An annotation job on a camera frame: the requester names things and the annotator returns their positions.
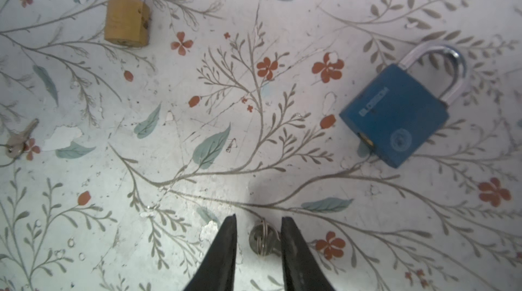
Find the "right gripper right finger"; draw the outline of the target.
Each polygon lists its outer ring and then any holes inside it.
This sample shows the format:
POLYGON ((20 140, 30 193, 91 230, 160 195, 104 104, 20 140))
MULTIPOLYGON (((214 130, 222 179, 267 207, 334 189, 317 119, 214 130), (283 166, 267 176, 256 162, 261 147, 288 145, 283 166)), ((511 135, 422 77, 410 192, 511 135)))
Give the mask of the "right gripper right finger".
POLYGON ((291 217, 281 221, 281 256, 285 290, 334 290, 291 217))

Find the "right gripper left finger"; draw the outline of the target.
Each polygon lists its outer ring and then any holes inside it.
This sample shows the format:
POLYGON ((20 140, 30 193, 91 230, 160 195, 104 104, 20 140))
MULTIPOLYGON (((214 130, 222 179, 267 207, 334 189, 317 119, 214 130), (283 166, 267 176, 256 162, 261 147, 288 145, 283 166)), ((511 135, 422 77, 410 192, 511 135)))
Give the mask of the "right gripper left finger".
POLYGON ((233 214, 223 221, 200 267, 184 289, 232 291, 236 256, 237 218, 233 214))

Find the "silver key with ring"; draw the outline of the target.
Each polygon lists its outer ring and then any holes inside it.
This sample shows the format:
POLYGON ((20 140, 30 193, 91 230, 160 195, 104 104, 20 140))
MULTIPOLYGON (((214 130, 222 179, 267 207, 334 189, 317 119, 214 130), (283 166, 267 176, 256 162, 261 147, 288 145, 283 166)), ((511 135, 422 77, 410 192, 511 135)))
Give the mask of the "silver key with ring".
POLYGON ((266 220, 257 222, 250 231, 249 245, 251 250, 260 257, 272 254, 281 256, 281 234, 266 220))

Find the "blue padlock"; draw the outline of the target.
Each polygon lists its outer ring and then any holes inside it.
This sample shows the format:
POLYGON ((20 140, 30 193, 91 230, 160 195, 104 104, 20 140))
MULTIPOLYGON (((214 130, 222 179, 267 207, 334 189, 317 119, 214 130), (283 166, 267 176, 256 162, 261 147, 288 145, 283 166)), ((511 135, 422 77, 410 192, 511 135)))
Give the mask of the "blue padlock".
POLYGON ((467 61, 455 46, 424 42, 387 66, 339 116, 386 165, 397 169, 447 122, 449 106, 469 81, 467 61), (453 65, 451 84, 437 97, 408 73, 427 54, 441 54, 453 65))

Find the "small silver key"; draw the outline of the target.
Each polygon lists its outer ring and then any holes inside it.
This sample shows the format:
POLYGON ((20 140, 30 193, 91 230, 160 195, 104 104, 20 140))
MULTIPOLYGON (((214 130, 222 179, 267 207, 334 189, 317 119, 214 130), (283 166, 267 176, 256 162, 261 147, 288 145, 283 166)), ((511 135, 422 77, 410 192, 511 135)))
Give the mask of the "small silver key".
POLYGON ((24 145, 30 139, 31 133, 38 123, 38 119, 31 121, 25 130, 20 133, 12 133, 8 141, 5 144, 1 144, 5 148, 5 154, 8 158, 17 159, 23 153, 24 145))

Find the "small brass padlock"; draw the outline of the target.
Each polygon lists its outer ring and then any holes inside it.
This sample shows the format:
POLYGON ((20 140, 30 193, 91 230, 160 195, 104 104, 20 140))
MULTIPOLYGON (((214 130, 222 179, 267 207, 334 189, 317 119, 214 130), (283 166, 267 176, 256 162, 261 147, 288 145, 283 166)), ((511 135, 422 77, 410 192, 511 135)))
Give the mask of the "small brass padlock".
POLYGON ((109 0, 105 41, 131 48, 149 44, 150 8, 145 0, 109 0))

